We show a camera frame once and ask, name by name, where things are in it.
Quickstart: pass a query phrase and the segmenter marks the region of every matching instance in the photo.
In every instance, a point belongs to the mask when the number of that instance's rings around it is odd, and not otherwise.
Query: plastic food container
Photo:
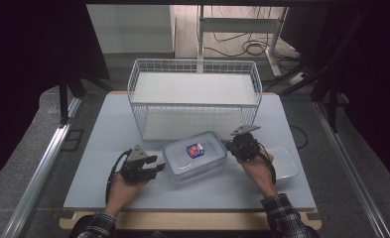
[[[207,131],[166,145],[163,156],[173,179],[183,182],[222,167],[226,149]]]

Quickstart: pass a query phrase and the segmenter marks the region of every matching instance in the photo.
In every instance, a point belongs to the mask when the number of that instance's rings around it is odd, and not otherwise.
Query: person's arm
[[[265,157],[269,157],[271,163],[273,162],[272,155],[264,150],[261,153]],[[271,171],[262,158],[257,156],[248,162],[237,158],[237,161],[262,192],[264,199],[261,202],[268,218],[269,227],[276,237],[319,237],[313,228],[302,222],[300,214],[292,206],[287,194],[278,194],[277,187],[272,183]]]
[[[115,229],[115,221],[120,210],[126,206],[138,193],[147,181],[136,184],[128,183],[120,173],[114,176],[107,205],[103,212],[95,213],[91,223],[78,238],[106,238],[110,237]]]

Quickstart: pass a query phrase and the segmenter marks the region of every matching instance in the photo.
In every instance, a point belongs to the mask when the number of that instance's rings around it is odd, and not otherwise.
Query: hand
[[[269,155],[269,160],[271,163],[274,160],[274,156],[268,154],[264,149],[260,151],[262,155],[267,157]],[[262,191],[263,196],[269,197],[278,194],[277,188],[272,183],[272,174],[266,166],[266,163],[262,158],[256,156],[253,160],[248,162],[236,158],[237,162],[242,166],[247,175],[256,183],[259,189]]]
[[[127,182],[120,173],[116,173],[111,184],[105,212],[117,216],[120,210],[133,200],[140,188],[146,183],[148,183],[148,180],[132,184]]]

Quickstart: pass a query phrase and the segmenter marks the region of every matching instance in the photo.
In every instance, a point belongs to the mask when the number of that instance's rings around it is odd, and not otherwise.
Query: white wire basket
[[[252,125],[262,99],[254,61],[136,59],[129,102],[143,140],[213,131],[221,140]]]

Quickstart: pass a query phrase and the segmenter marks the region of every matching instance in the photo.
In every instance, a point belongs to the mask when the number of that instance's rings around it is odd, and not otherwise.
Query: label sticker
[[[188,146],[188,154],[192,159],[203,156],[204,155],[203,146],[199,143]]]

